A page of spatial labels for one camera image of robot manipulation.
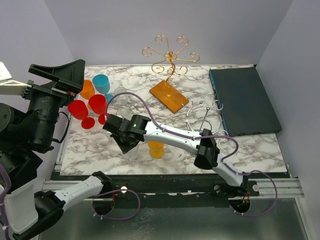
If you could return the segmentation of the orange wine glass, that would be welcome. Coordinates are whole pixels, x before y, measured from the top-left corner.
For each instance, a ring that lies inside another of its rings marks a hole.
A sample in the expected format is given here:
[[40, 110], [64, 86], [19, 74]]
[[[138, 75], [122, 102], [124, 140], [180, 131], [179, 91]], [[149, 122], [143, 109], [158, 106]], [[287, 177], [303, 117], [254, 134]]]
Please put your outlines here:
[[95, 88], [92, 81], [85, 79], [83, 82], [82, 91], [80, 95], [89, 101], [89, 99], [95, 95]]

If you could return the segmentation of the yellow wine glass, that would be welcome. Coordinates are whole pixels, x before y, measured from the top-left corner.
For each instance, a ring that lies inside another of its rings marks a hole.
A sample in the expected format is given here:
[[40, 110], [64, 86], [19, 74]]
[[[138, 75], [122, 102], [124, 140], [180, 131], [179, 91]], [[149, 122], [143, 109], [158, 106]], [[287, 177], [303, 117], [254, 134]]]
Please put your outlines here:
[[149, 154], [154, 159], [160, 159], [165, 154], [164, 146], [162, 142], [148, 141], [147, 145], [149, 147]]

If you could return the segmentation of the red wine glass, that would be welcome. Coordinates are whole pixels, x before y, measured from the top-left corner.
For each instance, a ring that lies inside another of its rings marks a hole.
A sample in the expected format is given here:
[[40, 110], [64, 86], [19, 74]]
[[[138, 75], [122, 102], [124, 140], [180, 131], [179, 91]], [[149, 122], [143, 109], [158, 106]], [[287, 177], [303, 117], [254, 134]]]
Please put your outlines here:
[[67, 109], [75, 119], [81, 121], [83, 129], [89, 130], [94, 127], [96, 121], [94, 118], [89, 117], [89, 110], [84, 101], [74, 100], [67, 106]]
[[99, 115], [98, 122], [104, 125], [109, 116], [106, 114], [106, 108], [108, 106], [106, 97], [102, 94], [95, 94], [88, 100], [88, 105], [95, 114]]

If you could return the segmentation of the clear wine glass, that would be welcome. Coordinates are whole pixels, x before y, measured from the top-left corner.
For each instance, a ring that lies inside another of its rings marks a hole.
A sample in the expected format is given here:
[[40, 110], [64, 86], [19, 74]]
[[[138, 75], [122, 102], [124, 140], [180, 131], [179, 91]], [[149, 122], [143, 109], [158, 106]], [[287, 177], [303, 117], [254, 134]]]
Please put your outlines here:
[[[124, 87], [118, 87], [114, 90], [114, 94], [124, 93], [127, 90]], [[125, 105], [129, 101], [128, 94], [121, 94], [115, 98], [115, 102], [119, 105]]]
[[116, 115], [118, 117], [121, 117], [121, 118], [124, 118], [124, 119], [128, 119], [128, 120], [130, 120], [131, 116], [132, 116], [131, 112], [127, 108], [119, 108], [116, 111]]

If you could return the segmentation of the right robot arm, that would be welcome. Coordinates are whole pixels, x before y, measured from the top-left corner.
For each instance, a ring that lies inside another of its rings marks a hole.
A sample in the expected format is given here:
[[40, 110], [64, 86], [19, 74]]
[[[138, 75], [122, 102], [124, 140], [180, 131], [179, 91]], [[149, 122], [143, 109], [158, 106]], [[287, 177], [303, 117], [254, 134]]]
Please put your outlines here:
[[139, 142], [170, 145], [193, 155], [193, 164], [197, 168], [212, 170], [222, 177], [226, 184], [219, 186], [219, 194], [232, 198], [243, 196], [248, 190], [248, 178], [225, 162], [227, 156], [221, 153], [216, 143], [218, 135], [212, 134], [209, 129], [201, 132], [181, 130], [138, 114], [130, 120], [110, 114], [102, 128], [110, 133], [123, 154], [131, 151]]

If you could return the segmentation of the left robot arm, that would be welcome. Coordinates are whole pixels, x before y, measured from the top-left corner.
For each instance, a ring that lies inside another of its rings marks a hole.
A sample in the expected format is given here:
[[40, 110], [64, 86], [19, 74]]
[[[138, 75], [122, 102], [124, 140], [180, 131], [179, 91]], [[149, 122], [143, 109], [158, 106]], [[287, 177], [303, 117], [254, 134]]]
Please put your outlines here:
[[30, 240], [52, 227], [64, 212], [89, 197], [107, 197], [110, 179], [101, 171], [57, 191], [35, 191], [40, 154], [54, 149], [53, 137], [60, 108], [68, 106], [84, 85], [85, 61], [61, 65], [32, 64], [29, 72], [48, 80], [14, 80], [0, 66], [0, 93], [29, 101], [26, 112], [0, 105], [0, 221], [8, 240]]

